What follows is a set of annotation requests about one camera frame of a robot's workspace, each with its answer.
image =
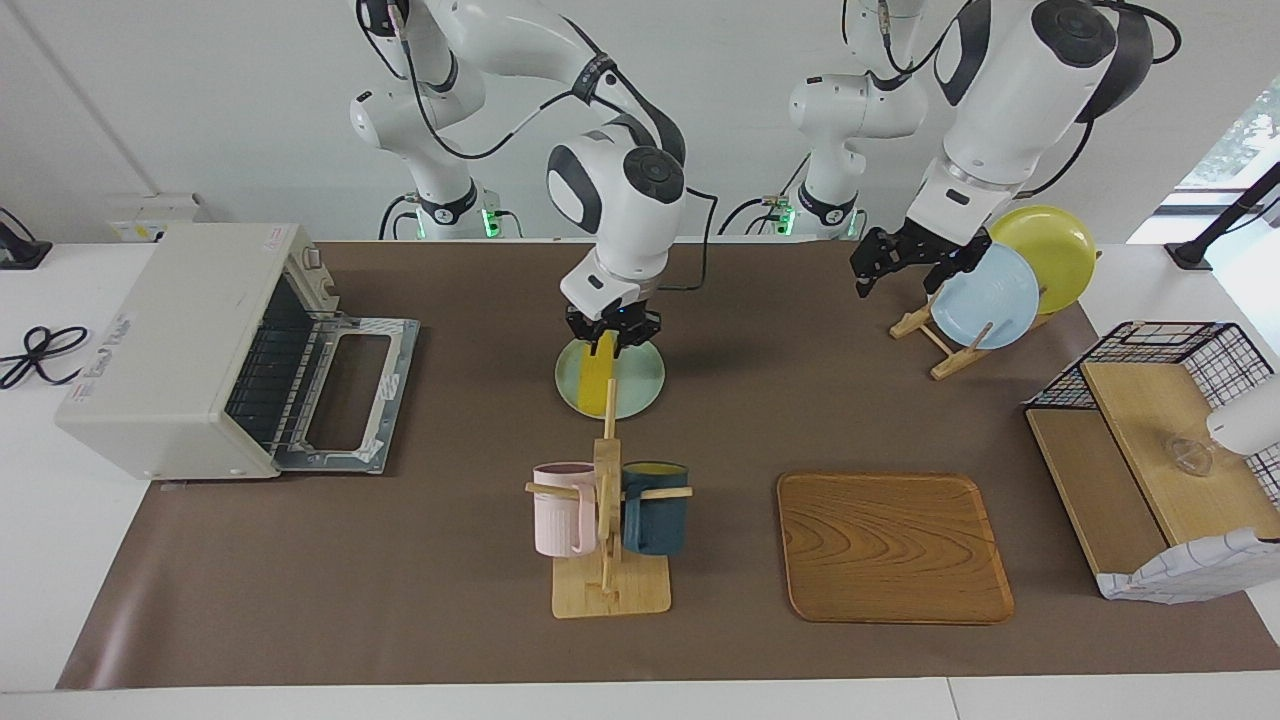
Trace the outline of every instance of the wooden shelf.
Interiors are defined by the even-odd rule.
[[[1094,573],[1133,573],[1169,548],[1096,410],[1028,410],[1075,536]]]
[[[1280,512],[1239,457],[1222,454],[1207,478],[1181,471],[1165,451],[1175,433],[1199,429],[1208,402],[1181,365],[1087,363],[1085,382],[1170,546],[1252,527],[1280,537]]]

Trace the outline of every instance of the white cylinder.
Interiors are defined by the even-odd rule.
[[[1251,389],[1210,414],[1210,437],[1248,457],[1280,442],[1280,380]]]

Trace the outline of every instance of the brown wooden tray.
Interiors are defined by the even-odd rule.
[[[982,495],[964,475],[790,473],[778,515],[805,620],[991,625],[1014,614]]]

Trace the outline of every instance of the white wall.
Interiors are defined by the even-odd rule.
[[[1043,196],[1082,215],[1103,242],[1123,242],[1280,72],[1274,3],[1148,1],[1183,26],[1183,54],[1098,123],[1078,169]],[[933,3],[925,36],[959,4]],[[682,126],[690,183],[726,202],[776,192],[805,152],[786,114],[792,85],[850,68],[836,0],[547,5],[591,32]],[[314,237],[371,237],[387,200],[411,187],[399,161],[361,143],[347,123],[348,100],[385,70],[344,0],[0,0],[0,202],[37,234],[110,240],[101,196],[150,181],[200,193],[218,220],[297,220]],[[90,113],[55,87],[56,70],[35,56],[32,37]],[[544,81],[495,78],[489,106],[448,135],[486,146],[554,91]],[[936,90],[933,100],[915,138],[868,143],[863,199],[874,223],[900,220],[940,143],[951,110]],[[141,177],[109,135],[91,132],[93,115]],[[543,168],[549,147],[593,118],[562,104],[476,164],[530,234],[572,234],[545,197]],[[1073,141],[1044,160],[1043,176]],[[703,211],[690,202],[682,232],[700,232]]]

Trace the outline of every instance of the wooden board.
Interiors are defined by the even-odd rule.
[[[571,620],[671,610],[671,574],[664,556],[623,551],[621,562],[613,565],[617,592],[605,593],[600,588],[602,552],[552,561],[552,615]]]
[[[1169,548],[1096,410],[1028,410],[1075,537],[1094,573],[1133,573]]]
[[[991,625],[1014,598],[978,487],[963,475],[778,479],[791,606],[813,623]]]
[[[1165,439],[1174,433],[1208,437],[1203,428],[1210,406],[1185,368],[1088,363],[1084,379],[1171,546],[1244,527],[1258,537],[1280,537],[1280,512],[1242,459],[1221,454],[1212,474],[1198,478],[1179,470],[1165,452]]]

